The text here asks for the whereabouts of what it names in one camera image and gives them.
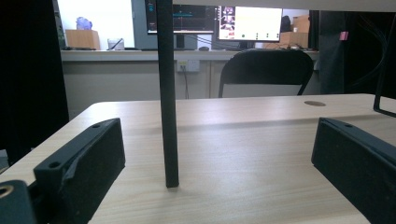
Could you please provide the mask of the cardboard box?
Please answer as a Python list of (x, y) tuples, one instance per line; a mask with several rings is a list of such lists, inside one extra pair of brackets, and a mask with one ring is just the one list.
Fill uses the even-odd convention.
[(99, 35), (94, 30), (66, 30), (66, 40), (69, 47), (99, 49)]

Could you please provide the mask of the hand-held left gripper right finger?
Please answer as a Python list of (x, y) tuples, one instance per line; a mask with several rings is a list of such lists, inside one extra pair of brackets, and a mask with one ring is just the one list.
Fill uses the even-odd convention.
[(371, 224), (396, 224), (395, 146), (351, 124), (321, 118), (311, 161)]

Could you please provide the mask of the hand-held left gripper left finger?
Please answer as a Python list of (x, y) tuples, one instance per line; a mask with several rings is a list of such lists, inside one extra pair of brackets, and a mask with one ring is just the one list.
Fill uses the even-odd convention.
[(34, 168), (49, 224), (87, 224), (125, 167), (120, 119), (93, 124)]

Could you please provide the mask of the white wall socket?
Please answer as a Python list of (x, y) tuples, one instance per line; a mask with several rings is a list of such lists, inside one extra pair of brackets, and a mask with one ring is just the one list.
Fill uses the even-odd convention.
[(177, 60), (177, 71), (178, 72), (199, 72), (200, 61), (199, 60)]

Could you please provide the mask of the stacked cardboard boxes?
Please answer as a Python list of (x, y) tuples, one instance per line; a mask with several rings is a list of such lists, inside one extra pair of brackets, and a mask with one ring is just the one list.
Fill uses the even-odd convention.
[(308, 15), (283, 16), (279, 43), (283, 46), (308, 48), (310, 20)]

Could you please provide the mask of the dark screen monitor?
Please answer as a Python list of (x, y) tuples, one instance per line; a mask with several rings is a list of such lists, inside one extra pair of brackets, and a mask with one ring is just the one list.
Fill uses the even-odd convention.
[[(147, 32), (157, 34), (156, 0), (145, 0)], [(173, 5), (174, 34), (213, 34), (216, 8), (213, 6)]]

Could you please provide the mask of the clear cup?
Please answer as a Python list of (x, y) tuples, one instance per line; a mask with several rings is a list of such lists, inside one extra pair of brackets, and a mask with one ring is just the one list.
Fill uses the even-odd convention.
[(124, 50), (124, 40), (122, 38), (109, 38), (107, 40), (108, 50)]

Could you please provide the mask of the black folding chair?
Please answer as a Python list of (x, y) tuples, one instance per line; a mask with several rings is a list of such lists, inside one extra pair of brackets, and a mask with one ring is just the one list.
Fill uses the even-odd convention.
[(219, 79), (218, 97), (223, 97), (226, 84), (299, 86), (297, 95), (302, 95), (313, 71), (313, 60), (302, 50), (242, 50), (223, 66)]

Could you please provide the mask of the purple object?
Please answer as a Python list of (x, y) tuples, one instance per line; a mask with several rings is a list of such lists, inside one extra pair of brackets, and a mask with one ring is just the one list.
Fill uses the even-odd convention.
[(76, 26), (78, 30), (91, 30), (92, 23), (84, 17), (77, 17)]

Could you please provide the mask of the grey counter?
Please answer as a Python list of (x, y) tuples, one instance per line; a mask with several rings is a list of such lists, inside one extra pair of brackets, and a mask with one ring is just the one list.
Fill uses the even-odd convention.
[[(174, 59), (199, 61), (228, 61), (236, 51), (227, 50), (186, 50), (175, 51)], [(62, 50), (64, 62), (143, 62), (157, 61), (157, 51), (141, 50)]]

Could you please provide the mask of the bright screen monitor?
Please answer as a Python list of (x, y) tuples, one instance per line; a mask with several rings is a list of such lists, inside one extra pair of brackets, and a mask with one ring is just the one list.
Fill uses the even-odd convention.
[(219, 6), (219, 40), (277, 42), (282, 8)]

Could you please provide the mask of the grey curtain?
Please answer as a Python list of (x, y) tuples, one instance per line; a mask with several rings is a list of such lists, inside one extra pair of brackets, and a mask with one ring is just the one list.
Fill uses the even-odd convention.
[(344, 92), (344, 47), (340, 33), (345, 28), (343, 12), (319, 12), (319, 76), (320, 92)]

